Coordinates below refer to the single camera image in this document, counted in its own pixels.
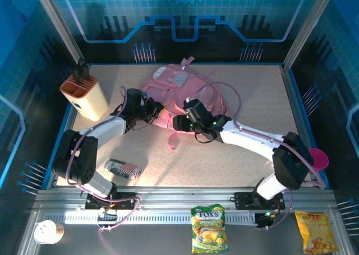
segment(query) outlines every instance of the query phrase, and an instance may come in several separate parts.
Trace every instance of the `orange utensil holder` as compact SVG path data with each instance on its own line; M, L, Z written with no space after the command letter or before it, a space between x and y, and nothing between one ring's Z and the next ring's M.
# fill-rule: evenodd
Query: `orange utensil holder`
M109 105L98 80L90 75L91 81L81 79L77 84L71 75L61 86L60 91L77 111L87 119L98 121Z

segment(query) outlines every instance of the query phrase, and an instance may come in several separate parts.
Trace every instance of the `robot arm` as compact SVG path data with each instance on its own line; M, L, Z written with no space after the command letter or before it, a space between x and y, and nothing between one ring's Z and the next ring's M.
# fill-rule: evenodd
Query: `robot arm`
M137 89L127 90L127 102L121 114L118 114L117 111L119 107L108 117L108 122L98 125L98 127L95 126L96 129L93 127L80 132L65 131L52 167L53 173L65 178L75 145L82 135L88 130L92 130L91 134L82 140L80 148L75 153L69 180L83 186L99 197L113 198L116 194L116 185L96 172L98 148L111 139L127 133L136 125L138 120L152 123L164 109L161 103L155 102L152 98L147 98L142 91Z
M96 172L97 149L111 139L127 133L138 120L152 123L164 109L161 103L147 98L137 89L127 90L127 102L121 114L117 111L118 108L108 118L111 121L95 126L96 129L91 128L92 132L82 140L68 178L95 195L107 199L117 198L116 185ZM176 130L194 131L210 141L241 146L273 162L274 174L261 180L252 193L253 200L259 206L265 206L269 200L288 188L299 189L309 172L308 167L282 146L281 142L294 148L311 165L314 163L308 149L294 133L288 133L286 136L274 135L239 123L235 125L228 116L212 116L197 99L185 101L184 110L186 115L173 119L173 127ZM54 160L53 173L65 178L75 145L88 130L68 130L63 134Z
M311 165L312 156L300 137L295 133L286 136L274 135L243 126L235 125L228 116L212 116L198 99L184 102L186 115L176 116L173 127L178 131L193 131L204 135L209 141L219 141L244 147L267 158L274 165L274 174L261 180L253 191L253 197L264 205L286 189L299 189L308 167L280 143L284 142L299 152Z

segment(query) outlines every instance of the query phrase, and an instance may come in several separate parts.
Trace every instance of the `white cup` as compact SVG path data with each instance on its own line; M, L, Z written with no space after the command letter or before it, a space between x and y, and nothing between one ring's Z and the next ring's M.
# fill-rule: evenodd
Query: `white cup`
M39 244L55 244L61 240L64 232L63 224L44 220L35 228L34 239Z

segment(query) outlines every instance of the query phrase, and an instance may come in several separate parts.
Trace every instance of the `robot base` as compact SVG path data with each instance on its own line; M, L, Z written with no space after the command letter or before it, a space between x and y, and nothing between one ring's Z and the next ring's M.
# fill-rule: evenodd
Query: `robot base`
M136 196L134 192L117 192L114 194L114 196L111 199L123 199L123 198L129 198ZM92 195L88 194L88 197L86 199L86 210L99 210L102 207L104 207L106 203L104 201L98 200ZM135 207L135 201L134 200L128 200L120 203L115 203L112 206L108 206L108 209L113 210L132 210Z
M253 192L236 192L231 202L236 205L236 210L280 210L286 209L283 195L278 193L272 200L261 200Z

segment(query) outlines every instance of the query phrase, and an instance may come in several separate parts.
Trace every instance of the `fox's candy bag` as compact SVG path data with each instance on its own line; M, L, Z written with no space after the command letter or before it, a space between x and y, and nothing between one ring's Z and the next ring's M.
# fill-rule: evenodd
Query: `fox's candy bag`
M224 208L219 205L195 207L191 210L192 254L228 251L224 231Z
M339 251L330 228L328 214L296 211L296 219L303 237L304 253L324 254Z

